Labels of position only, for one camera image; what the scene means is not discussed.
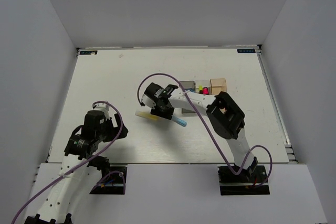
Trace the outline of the pastel blue highlighter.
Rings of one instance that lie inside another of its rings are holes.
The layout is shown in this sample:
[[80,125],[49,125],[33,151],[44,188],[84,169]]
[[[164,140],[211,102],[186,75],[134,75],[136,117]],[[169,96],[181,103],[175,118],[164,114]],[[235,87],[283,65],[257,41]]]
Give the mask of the pastel blue highlighter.
[[182,126],[182,127],[186,127],[187,126],[187,122],[178,118],[177,116],[172,116],[171,121],[177,123],[178,125]]

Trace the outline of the pastel yellow highlighter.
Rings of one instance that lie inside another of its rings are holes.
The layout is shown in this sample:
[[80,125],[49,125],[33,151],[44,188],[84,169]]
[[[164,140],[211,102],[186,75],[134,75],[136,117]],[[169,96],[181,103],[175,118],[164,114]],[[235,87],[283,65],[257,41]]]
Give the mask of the pastel yellow highlighter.
[[158,117],[155,115],[152,115],[150,112],[144,112],[144,111],[136,111],[135,115],[144,119],[157,121]]

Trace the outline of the yellow cap black highlighter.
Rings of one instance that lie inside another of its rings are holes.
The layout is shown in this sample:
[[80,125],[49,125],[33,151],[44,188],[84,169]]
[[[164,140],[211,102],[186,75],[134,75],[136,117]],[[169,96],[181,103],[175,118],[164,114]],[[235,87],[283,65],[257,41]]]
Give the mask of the yellow cap black highlighter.
[[203,87],[201,85],[198,86],[198,93],[203,94]]

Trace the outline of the pink cap black highlighter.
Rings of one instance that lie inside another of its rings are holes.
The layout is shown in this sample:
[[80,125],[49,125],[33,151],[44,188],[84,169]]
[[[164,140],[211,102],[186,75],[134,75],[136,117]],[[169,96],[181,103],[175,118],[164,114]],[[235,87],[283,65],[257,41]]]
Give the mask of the pink cap black highlighter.
[[208,89],[208,87],[203,87],[203,94],[209,95],[209,89]]

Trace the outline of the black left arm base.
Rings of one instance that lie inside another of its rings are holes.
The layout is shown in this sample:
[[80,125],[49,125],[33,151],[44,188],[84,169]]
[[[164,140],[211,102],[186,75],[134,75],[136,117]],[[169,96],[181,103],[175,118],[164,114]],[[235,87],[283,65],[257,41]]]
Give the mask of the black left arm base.
[[124,195],[127,182],[127,165],[110,166],[110,170],[94,185],[91,195]]

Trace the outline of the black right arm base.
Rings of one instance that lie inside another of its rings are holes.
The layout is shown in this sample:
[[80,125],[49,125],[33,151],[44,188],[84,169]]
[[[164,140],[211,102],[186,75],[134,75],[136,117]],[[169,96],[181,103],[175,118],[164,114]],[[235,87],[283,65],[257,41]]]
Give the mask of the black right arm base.
[[258,165],[251,178],[236,176],[227,166],[219,166],[218,178],[221,196],[270,195],[268,181],[257,187],[267,178],[264,165]]

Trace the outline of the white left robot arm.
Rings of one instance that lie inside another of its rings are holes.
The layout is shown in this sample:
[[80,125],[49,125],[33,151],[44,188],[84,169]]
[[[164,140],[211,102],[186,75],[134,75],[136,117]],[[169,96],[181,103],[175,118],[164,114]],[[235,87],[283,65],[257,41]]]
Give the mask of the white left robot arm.
[[111,146],[115,140],[127,136],[128,129],[119,112],[114,114],[114,119],[116,124],[102,103],[87,112],[84,123],[77,126],[69,137],[58,177],[32,197],[36,199],[49,189],[44,203],[34,216],[26,218],[25,223],[71,223],[70,205],[77,195],[87,192],[85,179],[91,175],[98,180],[93,188],[107,182],[112,174],[120,175],[125,181],[122,172],[112,170],[109,159],[103,157],[98,149],[100,143]]

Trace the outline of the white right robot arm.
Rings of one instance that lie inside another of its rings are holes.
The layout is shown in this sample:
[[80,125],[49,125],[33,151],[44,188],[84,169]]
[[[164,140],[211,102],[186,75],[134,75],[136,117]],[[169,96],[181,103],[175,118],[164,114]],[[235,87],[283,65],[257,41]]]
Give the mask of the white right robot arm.
[[151,114],[171,120],[175,109],[194,111],[208,117],[214,132],[225,139],[234,158],[232,171],[241,180],[250,181],[256,175],[257,158],[251,153],[245,136],[245,114],[231,98],[221,91],[206,95],[169,84],[166,88],[150,83],[140,104],[148,106]]

